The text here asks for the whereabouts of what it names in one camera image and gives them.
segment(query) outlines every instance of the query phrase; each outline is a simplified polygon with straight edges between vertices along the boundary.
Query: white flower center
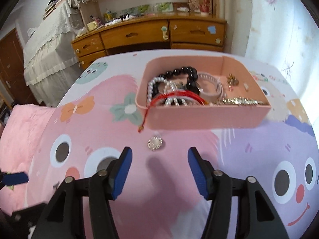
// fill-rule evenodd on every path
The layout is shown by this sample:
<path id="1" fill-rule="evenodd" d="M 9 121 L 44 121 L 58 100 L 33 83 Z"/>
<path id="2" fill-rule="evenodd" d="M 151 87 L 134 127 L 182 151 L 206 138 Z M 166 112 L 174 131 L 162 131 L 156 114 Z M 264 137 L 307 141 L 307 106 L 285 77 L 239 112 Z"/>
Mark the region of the white flower center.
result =
<path id="1" fill-rule="evenodd" d="M 124 112 L 127 115 L 133 114 L 134 112 L 136 112 L 136 110 L 137 110 L 137 108 L 136 108 L 135 104 L 129 104 L 129 105 L 125 106 L 125 108 L 124 108 Z"/>

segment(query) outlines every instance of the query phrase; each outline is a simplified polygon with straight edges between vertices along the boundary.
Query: purple cartoon character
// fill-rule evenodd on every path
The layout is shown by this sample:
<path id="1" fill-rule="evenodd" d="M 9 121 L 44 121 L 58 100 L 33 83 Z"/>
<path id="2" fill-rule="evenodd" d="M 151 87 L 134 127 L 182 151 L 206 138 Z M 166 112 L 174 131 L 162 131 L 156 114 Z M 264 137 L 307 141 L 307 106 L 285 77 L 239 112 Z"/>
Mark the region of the purple cartoon character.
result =
<path id="1" fill-rule="evenodd" d="M 319 210 L 319 154 L 314 136 L 283 122 L 224 130 L 220 167 L 229 176 L 257 178 L 291 239 L 306 231 Z"/>

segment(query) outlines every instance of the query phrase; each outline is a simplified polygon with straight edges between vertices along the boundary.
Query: blue gripper pad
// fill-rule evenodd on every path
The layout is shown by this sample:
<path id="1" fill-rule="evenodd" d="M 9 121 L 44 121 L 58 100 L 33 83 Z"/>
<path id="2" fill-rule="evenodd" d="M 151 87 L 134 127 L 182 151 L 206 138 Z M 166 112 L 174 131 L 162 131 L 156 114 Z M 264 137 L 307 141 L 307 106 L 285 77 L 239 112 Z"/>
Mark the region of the blue gripper pad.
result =
<path id="1" fill-rule="evenodd" d="M 129 169 L 132 164 L 132 149 L 125 147 L 118 161 L 120 166 L 117 167 L 116 164 L 114 166 L 115 168 L 118 168 L 118 171 L 115 174 L 114 189 L 112 192 L 112 197 L 114 200 L 122 193 L 127 174 L 129 173 Z"/>
<path id="2" fill-rule="evenodd" d="M 200 168 L 200 165 L 194 155 L 195 153 L 198 154 L 198 152 L 193 152 L 192 148 L 188 150 L 188 164 L 192 171 L 199 194 L 201 194 L 205 199 L 207 199 L 208 190 L 207 190 L 206 178 L 205 178 L 204 172 Z"/>
<path id="3" fill-rule="evenodd" d="M 27 183 L 29 181 L 28 175 L 24 172 L 5 174 L 2 178 L 2 183 L 6 186 L 13 186 L 22 183 Z"/>

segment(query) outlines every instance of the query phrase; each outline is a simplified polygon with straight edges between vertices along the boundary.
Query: red cord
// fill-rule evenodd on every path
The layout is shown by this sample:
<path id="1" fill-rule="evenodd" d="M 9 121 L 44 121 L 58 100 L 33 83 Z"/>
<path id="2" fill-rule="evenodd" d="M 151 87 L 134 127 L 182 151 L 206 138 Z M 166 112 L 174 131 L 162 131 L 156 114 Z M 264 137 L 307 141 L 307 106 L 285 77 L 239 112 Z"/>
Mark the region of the red cord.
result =
<path id="1" fill-rule="evenodd" d="M 170 92 L 168 94 L 161 94 L 159 96 L 157 96 L 156 98 L 152 99 L 151 103 L 147 106 L 147 109 L 145 111 L 145 115 L 143 118 L 143 122 L 141 124 L 141 126 L 138 127 L 138 132 L 141 133 L 144 129 L 144 124 L 146 121 L 146 117 L 148 115 L 149 109 L 151 107 L 154 107 L 155 104 L 159 101 L 159 100 L 163 100 L 163 99 L 167 99 L 168 97 L 171 96 L 185 96 L 185 97 L 189 97 L 192 98 L 194 100 L 196 100 L 197 102 L 199 102 L 200 104 L 203 105 L 207 105 L 208 102 L 206 102 L 203 98 L 199 97 L 197 94 L 191 92 L 191 91 L 174 91 L 174 92 Z"/>

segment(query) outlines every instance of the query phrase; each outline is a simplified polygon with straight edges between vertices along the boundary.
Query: wooden door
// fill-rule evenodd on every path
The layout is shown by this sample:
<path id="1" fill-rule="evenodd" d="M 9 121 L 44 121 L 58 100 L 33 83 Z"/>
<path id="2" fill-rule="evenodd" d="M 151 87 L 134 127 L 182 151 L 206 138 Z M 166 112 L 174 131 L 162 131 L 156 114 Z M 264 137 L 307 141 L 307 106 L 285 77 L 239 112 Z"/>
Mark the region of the wooden door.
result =
<path id="1" fill-rule="evenodd" d="M 23 50 L 15 28 L 0 41 L 1 81 L 19 104 L 37 104 L 23 77 Z"/>

